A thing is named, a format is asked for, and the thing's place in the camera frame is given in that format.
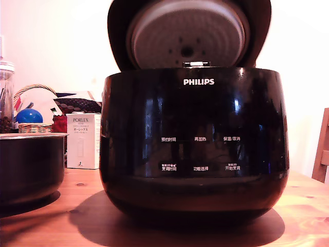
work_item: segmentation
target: wood grain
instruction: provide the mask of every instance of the wood grain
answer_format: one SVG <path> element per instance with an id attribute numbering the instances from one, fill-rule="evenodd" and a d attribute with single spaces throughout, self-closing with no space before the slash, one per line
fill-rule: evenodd
<path id="1" fill-rule="evenodd" d="M 290 172 L 264 216 L 223 229 L 137 225 L 110 202 L 98 170 L 66 169 L 50 204 L 1 219 L 0 246 L 329 246 L 329 186 Z"/>

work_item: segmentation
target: black pot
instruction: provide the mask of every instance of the black pot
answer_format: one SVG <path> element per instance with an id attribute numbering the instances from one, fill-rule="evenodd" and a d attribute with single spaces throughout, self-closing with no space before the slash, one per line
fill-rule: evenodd
<path id="1" fill-rule="evenodd" d="M 100 154 L 107 195 L 138 219 L 259 217 L 280 198 L 289 171 L 280 76 L 239 67 L 109 76 Z"/>
<path id="2" fill-rule="evenodd" d="M 0 135 L 0 206 L 54 193 L 64 178 L 64 137 L 56 133 Z"/>

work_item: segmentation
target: rice cooker lid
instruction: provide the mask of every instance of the rice cooker lid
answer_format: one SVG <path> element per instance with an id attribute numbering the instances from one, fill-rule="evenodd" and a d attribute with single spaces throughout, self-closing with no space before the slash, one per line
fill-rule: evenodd
<path id="1" fill-rule="evenodd" d="M 191 61 L 249 67 L 270 18 L 270 0 L 114 0 L 108 35 L 121 71 Z"/>

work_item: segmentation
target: inner lid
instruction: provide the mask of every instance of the inner lid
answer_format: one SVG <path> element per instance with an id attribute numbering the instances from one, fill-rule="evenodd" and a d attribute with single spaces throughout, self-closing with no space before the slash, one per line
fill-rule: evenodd
<path id="1" fill-rule="evenodd" d="M 249 24 L 235 4 L 218 0 L 163 0 L 131 22 L 127 50 L 136 67 L 182 67 L 205 61 L 234 66 L 249 43 Z"/>

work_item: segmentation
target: white box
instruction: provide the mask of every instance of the white box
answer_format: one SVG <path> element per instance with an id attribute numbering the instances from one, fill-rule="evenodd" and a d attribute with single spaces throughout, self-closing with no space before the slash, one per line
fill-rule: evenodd
<path id="1" fill-rule="evenodd" d="M 67 168 L 98 169 L 101 114 L 66 114 Z"/>

